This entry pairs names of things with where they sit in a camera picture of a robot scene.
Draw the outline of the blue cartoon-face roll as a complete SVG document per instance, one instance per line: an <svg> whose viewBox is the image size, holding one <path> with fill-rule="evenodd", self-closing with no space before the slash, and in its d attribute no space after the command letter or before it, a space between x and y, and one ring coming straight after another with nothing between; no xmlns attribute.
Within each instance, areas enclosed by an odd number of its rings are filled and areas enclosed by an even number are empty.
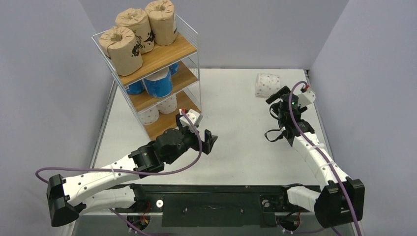
<svg viewBox="0 0 417 236"><path fill-rule="evenodd" d="M141 80L139 80L135 83L132 83L132 84L126 86L125 90L126 90L127 94L129 94L129 95L138 95L138 94L142 93L145 90L145 88L144 88L143 82Z"/></svg>

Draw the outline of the white wire wooden shelf rack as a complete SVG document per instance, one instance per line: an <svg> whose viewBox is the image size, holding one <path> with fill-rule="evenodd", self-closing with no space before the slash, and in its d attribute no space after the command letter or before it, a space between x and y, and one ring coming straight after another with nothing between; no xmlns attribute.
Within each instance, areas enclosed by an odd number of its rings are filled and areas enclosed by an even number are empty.
<svg viewBox="0 0 417 236"><path fill-rule="evenodd" d="M150 139L176 126L180 108L200 110L200 96L189 92L200 80L198 35L177 15L163 23L121 14L92 39Z"/></svg>

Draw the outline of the white red-dotted toilet roll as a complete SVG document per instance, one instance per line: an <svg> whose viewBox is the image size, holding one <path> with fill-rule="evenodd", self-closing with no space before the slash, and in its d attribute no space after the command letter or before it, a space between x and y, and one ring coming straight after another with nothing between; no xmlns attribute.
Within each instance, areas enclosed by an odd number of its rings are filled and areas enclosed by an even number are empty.
<svg viewBox="0 0 417 236"><path fill-rule="evenodd" d="M138 118L142 125L151 125L159 119L159 114L158 108L153 106L145 111L138 112Z"/></svg>
<svg viewBox="0 0 417 236"><path fill-rule="evenodd" d="M157 109L162 114L170 114L177 110L177 96L174 94L157 105Z"/></svg>

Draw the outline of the blue white roll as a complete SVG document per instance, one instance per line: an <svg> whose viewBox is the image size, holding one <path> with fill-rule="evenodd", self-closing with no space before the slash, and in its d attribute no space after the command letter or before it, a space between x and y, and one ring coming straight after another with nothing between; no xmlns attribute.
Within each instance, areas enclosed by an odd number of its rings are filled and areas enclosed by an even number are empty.
<svg viewBox="0 0 417 236"><path fill-rule="evenodd" d="M144 78L144 86L152 97L162 98L173 91L173 83L168 67Z"/></svg>

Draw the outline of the blue toilet roll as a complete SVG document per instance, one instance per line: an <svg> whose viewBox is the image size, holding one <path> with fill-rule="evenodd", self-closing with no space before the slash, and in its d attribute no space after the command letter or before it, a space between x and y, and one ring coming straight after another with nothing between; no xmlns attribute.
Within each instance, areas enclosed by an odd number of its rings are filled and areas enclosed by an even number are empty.
<svg viewBox="0 0 417 236"><path fill-rule="evenodd" d="M171 76L175 75L179 70L179 62L173 63L169 66Z"/></svg>

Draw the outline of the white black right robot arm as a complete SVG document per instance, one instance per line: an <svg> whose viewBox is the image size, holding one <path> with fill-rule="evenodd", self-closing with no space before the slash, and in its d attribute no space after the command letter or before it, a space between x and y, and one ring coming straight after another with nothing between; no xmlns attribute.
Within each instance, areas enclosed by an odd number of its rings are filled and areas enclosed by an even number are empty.
<svg viewBox="0 0 417 236"><path fill-rule="evenodd" d="M284 210L298 206L314 213L323 228L358 223L363 219L364 184L341 170L310 123L302 119L302 113L316 96L309 86L300 91L296 95L284 86L266 102L281 132L276 140L285 139L301 155L318 181L320 191L298 183L286 185L277 203Z"/></svg>

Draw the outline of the white floral tissue pack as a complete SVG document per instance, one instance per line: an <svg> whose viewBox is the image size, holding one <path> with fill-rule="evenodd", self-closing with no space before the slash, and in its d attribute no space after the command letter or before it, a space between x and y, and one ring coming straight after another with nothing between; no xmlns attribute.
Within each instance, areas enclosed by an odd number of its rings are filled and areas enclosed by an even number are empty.
<svg viewBox="0 0 417 236"><path fill-rule="evenodd" d="M258 73L255 81L255 96L269 98L281 89L281 77L275 74Z"/></svg>

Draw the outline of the brown roll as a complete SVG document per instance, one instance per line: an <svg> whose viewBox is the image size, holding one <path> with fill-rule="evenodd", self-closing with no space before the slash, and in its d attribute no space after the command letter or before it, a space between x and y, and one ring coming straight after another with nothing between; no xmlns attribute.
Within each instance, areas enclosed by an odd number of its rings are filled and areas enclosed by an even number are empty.
<svg viewBox="0 0 417 236"><path fill-rule="evenodd" d="M175 6L171 0L150 2L145 11L148 15L154 40L160 46L172 44L178 35Z"/></svg>
<svg viewBox="0 0 417 236"><path fill-rule="evenodd" d="M137 40L140 54L153 50L155 41L154 33L150 26L147 13L141 8L129 8L116 16L117 26L126 27L132 30Z"/></svg>
<svg viewBox="0 0 417 236"><path fill-rule="evenodd" d="M106 57L113 62L118 75L128 76L143 65L136 35L129 28L110 28L100 36L99 45Z"/></svg>

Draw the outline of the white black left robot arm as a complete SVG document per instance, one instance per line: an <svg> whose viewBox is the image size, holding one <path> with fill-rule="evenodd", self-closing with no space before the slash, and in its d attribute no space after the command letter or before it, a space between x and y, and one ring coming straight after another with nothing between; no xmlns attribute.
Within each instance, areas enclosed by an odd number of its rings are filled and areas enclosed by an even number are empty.
<svg viewBox="0 0 417 236"><path fill-rule="evenodd" d="M176 128L170 128L155 140L139 147L121 159L102 168L85 169L80 175L51 176L47 181L47 202L52 227L72 223L82 214L107 208L125 208L141 211L147 198L132 187L115 186L148 176L173 175L196 164L202 154L210 154L218 137L209 130L201 138L198 131L200 114L194 110L180 110ZM178 170L165 172L189 149L198 152L195 161Z"/></svg>

